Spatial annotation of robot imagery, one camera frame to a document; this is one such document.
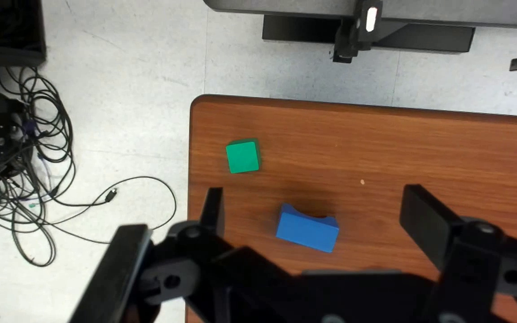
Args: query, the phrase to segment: green cube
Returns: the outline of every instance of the green cube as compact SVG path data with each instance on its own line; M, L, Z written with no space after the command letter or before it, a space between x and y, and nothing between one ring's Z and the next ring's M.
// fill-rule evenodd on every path
M261 154L257 140L237 140L227 145L228 170L232 174L259 172Z

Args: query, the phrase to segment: black clamp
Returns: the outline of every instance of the black clamp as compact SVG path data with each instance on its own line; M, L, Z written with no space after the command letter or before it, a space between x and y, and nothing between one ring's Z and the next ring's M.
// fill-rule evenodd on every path
M352 62L359 50L370 50L377 41L381 19L381 0L356 0L354 16L343 17L336 32L332 61Z

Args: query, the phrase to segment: blue block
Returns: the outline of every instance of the blue block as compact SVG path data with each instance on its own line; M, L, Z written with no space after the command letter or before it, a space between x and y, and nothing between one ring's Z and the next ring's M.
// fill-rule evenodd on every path
M332 253L340 226L334 217L309 217L293 204L282 204L277 236L306 247Z

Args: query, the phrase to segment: black cable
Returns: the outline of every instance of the black cable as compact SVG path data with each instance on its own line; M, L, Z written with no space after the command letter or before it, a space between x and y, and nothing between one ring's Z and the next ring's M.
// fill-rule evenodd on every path
M24 104L24 109L17 111L15 125L18 129L15 131L15 147L0 156L0 227L11 233L18 253L29 263L47 267L56 260L58 245L51 229L85 242L108 244L106 240L69 231L61 224L79 218L94 206L112 202L119 192L119 184L130 181L160 183L173 197L171 215L151 229L158 229L174 218L178 211L176 193L167 181L155 175L133 175L115 181L92 202L63 201L63 195L78 179L78 165L74 157L74 127L60 91L36 68L20 68L18 71L4 68L4 71L6 75L0 71L0 86L8 95L17 96L17 100ZM38 174L33 163L34 157L43 163L43 168L40 168L43 174ZM52 179L52 168L58 166L63 166L61 175L60 179ZM49 220L47 202L83 209L61 220ZM45 260L34 260L22 244L20 236L33 233L43 235L49 244L49 256Z

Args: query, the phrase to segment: wooden table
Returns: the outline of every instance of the wooden table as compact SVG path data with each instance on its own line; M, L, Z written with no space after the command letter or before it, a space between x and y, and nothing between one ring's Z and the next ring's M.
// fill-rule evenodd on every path
M225 147L239 138L259 140L261 172L228 174ZM402 269L437 278L399 224L406 183L517 236L516 116L201 96L192 104L189 175L191 218L209 186L225 186L227 238L291 272ZM336 215L336 251L275 238L282 202ZM499 296L496 312L517 321L512 297Z

